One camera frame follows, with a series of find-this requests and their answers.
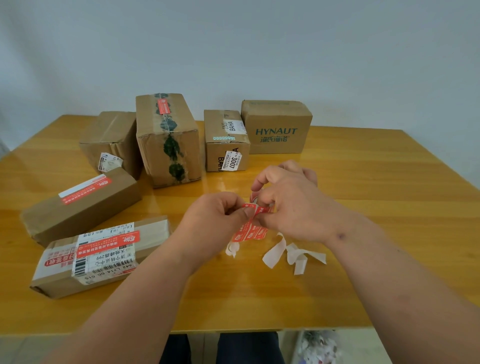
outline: shipping package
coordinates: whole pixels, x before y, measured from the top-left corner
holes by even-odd
[[[30,288],[60,298],[125,279],[169,235],[160,216],[57,240],[43,252]]]
[[[20,218],[32,239],[47,247],[94,228],[141,199],[137,181],[115,168],[23,210]]]
[[[136,98],[137,141],[154,187],[202,177],[198,126],[182,94]]]
[[[139,179],[143,162],[138,149],[134,112],[104,111],[82,133],[80,149],[98,172],[122,167]]]
[[[301,153],[312,113],[299,101],[243,100],[250,154]]]
[[[246,170],[250,141],[240,113],[204,110],[206,171]]]

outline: brown cardboard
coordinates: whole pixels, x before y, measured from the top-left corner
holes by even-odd
[[[56,195],[23,210],[20,218],[32,239],[47,247],[54,240],[94,228],[142,199],[136,180],[122,168],[103,175],[109,183],[85,191],[67,204]]]
[[[170,234],[166,216],[137,221],[134,223],[134,228],[140,232],[140,241],[134,244],[135,261],[137,263],[141,263],[149,256]],[[80,283],[72,276],[72,262],[78,238],[78,236],[74,236],[61,239],[48,245],[38,262],[35,275],[30,284],[31,289],[49,298],[60,298],[125,279],[129,276],[129,273],[126,273],[89,285]]]
[[[138,149],[136,115],[134,112],[104,111],[82,133],[80,149],[98,172],[100,156],[109,153],[123,159],[121,167],[136,180],[143,162]]]
[[[169,113],[160,114],[158,101]],[[154,187],[187,183],[202,177],[198,126],[182,94],[136,98],[137,141],[145,171]]]
[[[250,141],[246,134],[229,134],[224,129],[224,120],[239,120],[241,116],[234,110],[204,110],[205,160],[207,172],[220,172],[229,150],[240,152],[242,157],[237,170],[246,170],[249,162]],[[216,140],[214,137],[234,137],[235,140]]]
[[[250,154],[301,153],[312,113],[299,101],[243,100]]]

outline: hand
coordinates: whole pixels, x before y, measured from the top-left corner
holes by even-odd
[[[268,182],[272,185],[262,189]],[[258,214],[253,219],[255,225],[327,247],[345,239],[355,221],[363,218],[320,192],[315,172],[293,160],[264,169],[253,182],[252,191],[260,191],[258,204],[276,204],[276,212]]]
[[[192,272],[224,249],[252,218],[255,209],[242,208],[243,203],[233,192],[204,194],[185,212],[172,238],[191,262]]]

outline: trousers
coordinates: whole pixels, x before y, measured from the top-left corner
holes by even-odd
[[[170,335],[160,364],[191,364],[190,343],[186,334]],[[220,334],[216,364],[285,364],[272,332]]]

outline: wooden table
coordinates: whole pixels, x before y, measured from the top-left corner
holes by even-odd
[[[62,116],[0,160],[0,334],[75,330],[117,283],[50,300],[28,286],[43,248],[32,241],[19,212],[96,175],[78,148],[87,116]],[[319,187],[382,225],[449,286],[480,304],[480,192],[400,130],[311,127],[301,155],[252,155],[247,171],[212,172],[198,182],[152,190],[101,227],[167,214],[176,227],[201,194],[234,191],[247,198],[255,175],[293,158],[318,173]],[[309,259],[305,274],[262,256],[277,241],[242,243],[237,258],[219,254],[191,279],[175,331],[230,331],[368,326],[347,276],[325,247],[327,265]]]

